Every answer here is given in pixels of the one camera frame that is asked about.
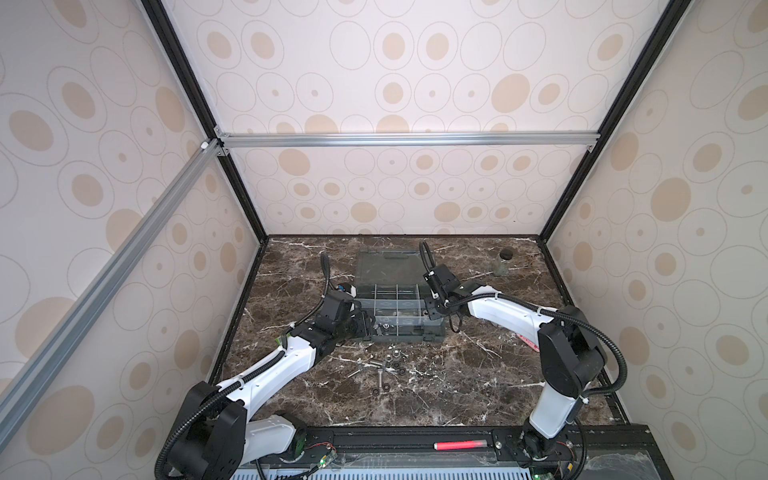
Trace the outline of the clear grey compartment organizer box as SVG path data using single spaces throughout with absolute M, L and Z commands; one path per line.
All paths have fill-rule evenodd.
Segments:
M 435 308 L 426 273 L 414 250 L 362 250 L 357 255 L 356 298 L 371 319 L 365 340 L 441 343 L 445 318 Z

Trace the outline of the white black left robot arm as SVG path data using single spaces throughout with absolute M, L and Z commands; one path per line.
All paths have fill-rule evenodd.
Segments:
M 244 464 L 296 447 L 298 423 L 281 415 L 258 420 L 256 413 L 369 325 L 355 295 L 327 281 L 317 305 L 279 337 L 272 353 L 238 375 L 188 391 L 158 453 L 155 478 L 229 479 Z

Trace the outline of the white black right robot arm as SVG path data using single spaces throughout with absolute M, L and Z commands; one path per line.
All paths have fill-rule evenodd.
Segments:
M 546 456 L 589 398 L 615 393 L 625 385 L 624 354 L 577 307 L 546 308 L 489 285 L 462 282 L 436 261 L 425 241 L 419 244 L 419 255 L 438 312 L 491 322 L 538 349 L 544 386 L 521 436 L 530 457 Z

